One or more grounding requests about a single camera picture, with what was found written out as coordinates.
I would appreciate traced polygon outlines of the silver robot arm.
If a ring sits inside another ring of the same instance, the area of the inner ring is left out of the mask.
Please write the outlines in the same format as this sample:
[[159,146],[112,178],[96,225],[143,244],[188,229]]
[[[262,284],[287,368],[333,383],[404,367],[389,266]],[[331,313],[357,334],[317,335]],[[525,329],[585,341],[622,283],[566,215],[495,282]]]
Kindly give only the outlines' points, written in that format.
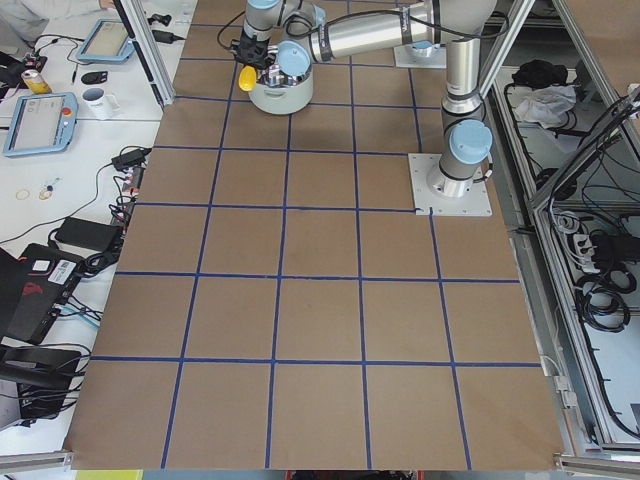
[[281,87],[309,80],[315,63],[427,42],[446,52],[446,91],[442,99],[445,150],[426,181],[443,198],[461,198],[488,157],[492,134],[481,121],[480,47],[493,1],[420,1],[392,9],[356,12],[329,20],[310,1],[249,1],[239,38],[228,46],[243,67],[240,84],[251,91],[271,86],[270,71]]

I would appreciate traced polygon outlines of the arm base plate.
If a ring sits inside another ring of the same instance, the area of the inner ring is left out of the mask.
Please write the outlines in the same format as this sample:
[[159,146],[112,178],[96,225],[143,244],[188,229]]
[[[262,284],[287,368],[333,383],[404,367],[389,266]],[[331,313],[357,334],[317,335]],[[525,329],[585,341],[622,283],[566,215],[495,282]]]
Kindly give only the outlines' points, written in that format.
[[492,208],[480,164],[466,180],[452,180],[440,170],[440,154],[408,155],[414,210],[417,215],[490,217]]
[[395,66],[399,68],[445,69],[446,49],[442,45],[415,48],[403,45],[394,48]]

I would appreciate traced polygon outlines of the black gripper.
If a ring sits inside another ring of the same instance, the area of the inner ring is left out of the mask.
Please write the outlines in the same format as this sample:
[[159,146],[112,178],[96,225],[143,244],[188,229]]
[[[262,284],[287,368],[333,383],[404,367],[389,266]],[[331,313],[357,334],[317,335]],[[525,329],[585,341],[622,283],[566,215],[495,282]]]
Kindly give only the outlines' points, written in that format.
[[245,66],[271,66],[273,55],[269,52],[267,40],[259,41],[256,36],[249,37],[242,33],[234,41],[234,58]]

